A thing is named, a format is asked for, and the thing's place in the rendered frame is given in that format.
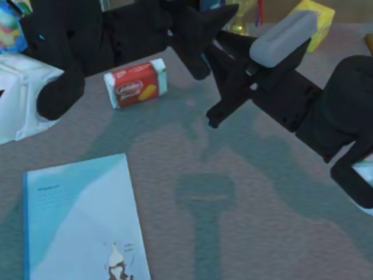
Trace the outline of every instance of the yellow sponge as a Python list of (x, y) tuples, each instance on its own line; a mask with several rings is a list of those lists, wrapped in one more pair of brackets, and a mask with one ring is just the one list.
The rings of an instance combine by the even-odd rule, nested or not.
[(309, 47), (307, 51), (309, 53), (316, 50), (316, 48), (320, 45), (322, 40), (325, 39), (325, 37), (329, 33), (330, 26), (332, 25), (333, 18), (335, 15), (335, 10), (328, 8), (324, 5), (321, 5), (319, 3), (316, 3), (312, 0), (303, 0), (301, 1), (292, 12), (299, 11), (299, 10), (309, 10), (314, 11), (318, 14), (318, 20), (317, 20), (317, 29), (318, 31), (312, 36), (311, 43), (309, 44)]

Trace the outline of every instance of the yellow goldfish cracker picture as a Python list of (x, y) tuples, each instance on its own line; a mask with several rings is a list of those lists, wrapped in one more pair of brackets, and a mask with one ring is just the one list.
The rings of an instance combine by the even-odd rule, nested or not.
[(308, 10), (314, 11), (318, 14), (317, 29), (318, 31), (312, 36), (312, 40), (309, 44), (307, 51), (309, 53), (316, 50), (320, 43), (328, 35), (330, 26), (332, 25), (335, 10), (327, 6), (316, 3), (312, 0), (302, 0), (292, 12)]
[(139, 100), (144, 101), (144, 100), (151, 98), (156, 92), (156, 90), (157, 90), (157, 86), (155, 85), (147, 86), (146, 89), (139, 95)]

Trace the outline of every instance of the table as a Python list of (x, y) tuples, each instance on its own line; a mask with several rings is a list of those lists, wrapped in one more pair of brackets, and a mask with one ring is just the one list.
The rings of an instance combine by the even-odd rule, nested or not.
[[(334, 25), (300, 72), (324, 87), (342, 58), (369, 54), (365, 33)], [(373, 217), (330, 166), (251, 103), (209, 128), (213, 78), (193, 80), (171, 50), (159, 56), (166, 96), (114, 111), (96, 75), (58, 125), (0, 146), (1, 278), (23, 275), (22, 173), (125, 152), (154, 280), (372, 279)]]

